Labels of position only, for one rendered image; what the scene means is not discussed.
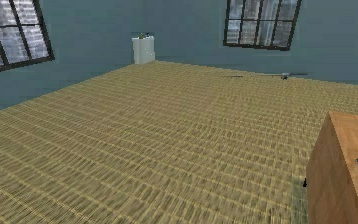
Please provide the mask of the brown wooden cabinet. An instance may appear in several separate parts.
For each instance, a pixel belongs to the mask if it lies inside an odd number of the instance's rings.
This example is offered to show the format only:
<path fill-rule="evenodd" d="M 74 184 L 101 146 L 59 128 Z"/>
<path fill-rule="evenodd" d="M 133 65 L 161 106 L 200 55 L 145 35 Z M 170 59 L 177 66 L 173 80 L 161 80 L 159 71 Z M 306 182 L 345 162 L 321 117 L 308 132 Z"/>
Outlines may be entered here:
<path fill-rule="evenodd" d="M 327 113 L 306 187 L 308 224 L 358 224 L 358 115 Z"/>

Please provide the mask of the white stand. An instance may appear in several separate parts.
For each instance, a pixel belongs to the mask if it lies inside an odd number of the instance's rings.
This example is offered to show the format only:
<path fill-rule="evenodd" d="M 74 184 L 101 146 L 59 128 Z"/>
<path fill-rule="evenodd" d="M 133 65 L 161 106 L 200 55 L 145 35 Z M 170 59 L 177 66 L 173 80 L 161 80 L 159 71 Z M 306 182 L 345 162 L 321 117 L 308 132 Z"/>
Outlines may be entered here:
<path fill-rule="evenodd" d="M 134 62 L 146 64 L 155 60 L 154 37 L 149 36 L 143 39 L 133 38 Z"/>

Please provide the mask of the black framed window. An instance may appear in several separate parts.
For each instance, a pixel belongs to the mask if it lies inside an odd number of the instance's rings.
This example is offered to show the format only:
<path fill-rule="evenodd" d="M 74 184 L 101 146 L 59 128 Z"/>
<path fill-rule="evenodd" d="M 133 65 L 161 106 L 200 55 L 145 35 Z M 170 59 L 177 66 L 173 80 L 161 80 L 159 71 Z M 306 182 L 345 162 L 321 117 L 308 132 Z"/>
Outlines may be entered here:
<path fill-rule="evenodd" d="M 0 72 L 54 59 L 41 0 L 0 0 Z"/>
<path fill-rule="evenodd" d="M 227 0 L 223 45 L 289 51 L 302 0 Z"/>

